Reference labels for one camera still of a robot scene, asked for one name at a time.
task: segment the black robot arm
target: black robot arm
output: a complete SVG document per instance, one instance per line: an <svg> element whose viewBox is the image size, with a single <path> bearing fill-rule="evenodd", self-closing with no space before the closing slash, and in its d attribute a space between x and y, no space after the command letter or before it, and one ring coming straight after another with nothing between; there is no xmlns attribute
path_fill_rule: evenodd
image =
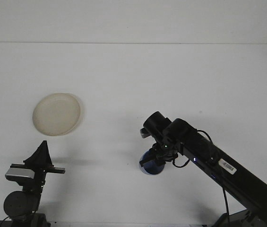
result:
<svg viewBox="0 0 267 227"><path fill-rule="evenodd" d="M151 155L140 161L141 166L150 160L154 160L157 165L163 165L177 158L178 153L185 155L247 208L246 211L232 216L232 224L246 227L267 226L267 184L182 119L171 122L155 112L143 126L142 137L151 135L156 143L150 149ZM224 219L223 215L215 226L224 224Z"/></svg>

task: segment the sticker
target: sticker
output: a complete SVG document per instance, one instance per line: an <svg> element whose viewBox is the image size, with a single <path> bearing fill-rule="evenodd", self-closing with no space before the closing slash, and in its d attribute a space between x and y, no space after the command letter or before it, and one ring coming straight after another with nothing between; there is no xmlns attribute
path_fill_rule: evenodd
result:
<svg viewBox="0 0 267 227"><path fill-rule="evenodd" d="M227 163L225 160L223 160L222 158L218 161L218 164L224 168L225 170L227 170L229 173L231 173L232 175L236 172L237 169L235 169L232 165L230 165L229 163Z"/></svg>

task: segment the blue cup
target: blue cup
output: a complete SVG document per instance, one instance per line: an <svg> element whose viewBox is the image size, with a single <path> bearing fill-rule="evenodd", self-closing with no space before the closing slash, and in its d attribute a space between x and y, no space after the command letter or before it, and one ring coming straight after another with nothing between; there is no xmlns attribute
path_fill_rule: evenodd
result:
<svg viewBox="0 0 267 227"><path fill-rule="evenodd" d="M145 158L147 158L147 157L149 157L149 156L150 156L150 152L147 151L147 152L141 157L140 161L143 160L143 159L145 159ZM144 164L143 167L141 167L141 165L139 165L140 170L141 170L143 173L147 174L147 175L157 175L157 174L159 174L159 173L161 173L161 172L163 171L164 167L165 167L165 164L163 164L163 165L161 165L161 166L158 166L158 165L155 163L154 160L151 160L151 161L149 161L149 162L146 162L146 163Z"/></svg>

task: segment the white wall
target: white wall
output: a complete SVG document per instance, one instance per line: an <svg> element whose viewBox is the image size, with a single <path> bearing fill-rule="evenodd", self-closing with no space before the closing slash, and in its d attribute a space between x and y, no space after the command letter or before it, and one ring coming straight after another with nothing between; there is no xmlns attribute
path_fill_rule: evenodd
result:
<svg viewBox="0 0 267 227"><path fill-rule="evenodd" d="M187 14L198 18L193 26ZM40 211L50 221L216 221L225 212L222 190L193 164L167 165L158 176L139 170L153 144L139 129L157 110L206 130L267 183L267 44L254 44L267 43L267 1L0 1L0 42L0 219L5 197L21 189L5 180L9 165L48 140L52 161L66 168L46 178ZM47 137L32 112L54 92L78 96L84 120ZM243 208L233 198L229 206Z"/></svg>
<svg viewBox="0 0 267 227"><path fill-rule="evenodd" d="M267 44L267 0L0 0L0 41Z"/></svg>

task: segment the paper plate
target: paper plate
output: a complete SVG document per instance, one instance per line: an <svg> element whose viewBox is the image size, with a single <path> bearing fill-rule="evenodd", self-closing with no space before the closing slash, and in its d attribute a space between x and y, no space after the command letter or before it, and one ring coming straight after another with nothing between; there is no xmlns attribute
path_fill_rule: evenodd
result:
<svg viewBox="0 0 267 227"><path fill-rule="evenodd" d="M42 99L34 109L35 128L48 136L70 132L78 123L80 104L71 94L55 93Z"/></svg>

